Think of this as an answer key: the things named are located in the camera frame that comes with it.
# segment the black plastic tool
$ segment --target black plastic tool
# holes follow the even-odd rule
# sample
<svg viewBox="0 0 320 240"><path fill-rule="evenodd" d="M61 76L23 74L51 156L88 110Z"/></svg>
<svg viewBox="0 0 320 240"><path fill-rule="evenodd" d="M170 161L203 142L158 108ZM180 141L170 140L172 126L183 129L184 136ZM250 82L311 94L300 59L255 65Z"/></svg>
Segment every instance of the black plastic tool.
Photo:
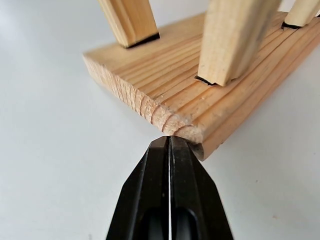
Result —
<svg viewBox="0 0 320 240"><path fill-rule="evenodd" d="M215 183L177 136L151 142L122 187L106 237L169 238L233 239Z"/></svg>

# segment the wooden stick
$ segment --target wooden stick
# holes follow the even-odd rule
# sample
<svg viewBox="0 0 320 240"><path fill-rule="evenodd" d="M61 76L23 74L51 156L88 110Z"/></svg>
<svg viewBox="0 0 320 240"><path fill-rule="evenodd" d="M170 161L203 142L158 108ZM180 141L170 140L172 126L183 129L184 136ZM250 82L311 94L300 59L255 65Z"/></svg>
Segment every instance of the wooden stick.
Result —
<svg viewBox="0 0 320 240"><path fill-rule="evenodd" d="M120 45L133 47L159 38L148 0L98 0Z"/></svg>
<svg viewBox="0 0 320 240"><path fill-rule="evenodd" d="M309 24L320 9L320 0L296 0L284 19L287 25L303 27Z"/></svg>
<svg viewBox="0 0 320 240"><path fill-rule="evenodd" d="M211 0L198 78L225 86L249 66L281 0Z"/></svg>

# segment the light wood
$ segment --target light wood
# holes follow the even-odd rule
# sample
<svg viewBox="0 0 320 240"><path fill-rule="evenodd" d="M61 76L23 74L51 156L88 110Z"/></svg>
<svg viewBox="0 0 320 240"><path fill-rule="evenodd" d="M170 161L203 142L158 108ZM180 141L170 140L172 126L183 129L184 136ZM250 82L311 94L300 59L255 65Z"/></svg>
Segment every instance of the light wood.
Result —
<svg viewBox="0 0 320 240"><path fill-rule="evenodd" d="M229 85L195 79L204 15L160 28L161 39L126 50L84 54L90 75L166 135L190 140L199 159L212 153L320 43L320 18L281 29L277 13L248 70Z"/></svg>
<svg viewBox="0 0 320 240"><path fill-rule="evenodd" d="M98 0L119 44L128 48L158 29L148 0Z"/></svg>
<svg viewBox="0 0 320 240"><path fill-rule="evenodd" d="M248 68L281 0L211 0L198 76L227 85Z"/></svg>
<svg viewBox="0 0 320 240"><path fill-rule="evenodd" d="M303 27L311 22L319 10L320 0L295 0L284 22L288 25Z"/></svg>

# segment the wooden base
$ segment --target wooden base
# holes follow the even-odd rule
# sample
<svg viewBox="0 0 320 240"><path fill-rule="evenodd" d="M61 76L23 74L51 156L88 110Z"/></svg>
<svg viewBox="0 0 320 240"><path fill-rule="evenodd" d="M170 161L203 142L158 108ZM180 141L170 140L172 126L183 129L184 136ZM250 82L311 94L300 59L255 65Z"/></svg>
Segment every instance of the wooden base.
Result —
<svg viewBox="0 0 320 240"><path fill-rule="evenodd" d="M166 135L190 140L204 160L319 44L320 18L281 29L286 15L275 15L249 69L226 87L195 79L203 14L160 28L153 42L108 45L85 53L84 61L97 83Z"/></svg>

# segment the white surface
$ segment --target white surface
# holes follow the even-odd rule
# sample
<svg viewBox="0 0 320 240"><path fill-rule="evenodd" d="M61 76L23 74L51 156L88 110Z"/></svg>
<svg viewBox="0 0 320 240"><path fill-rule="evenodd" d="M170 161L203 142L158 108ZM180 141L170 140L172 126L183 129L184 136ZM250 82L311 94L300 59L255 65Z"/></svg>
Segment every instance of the white surface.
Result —
<svg viewBox="0 0 320 240"><path fill-rule="evenodd" d="M158 25L206 0L151 0ZM288 10L293 1L286 1ZM104 240L161 133L89 77L113 42L96 0L0 0L0 240ZM320 236L320 48L203 165L235 240Z"/></svg>

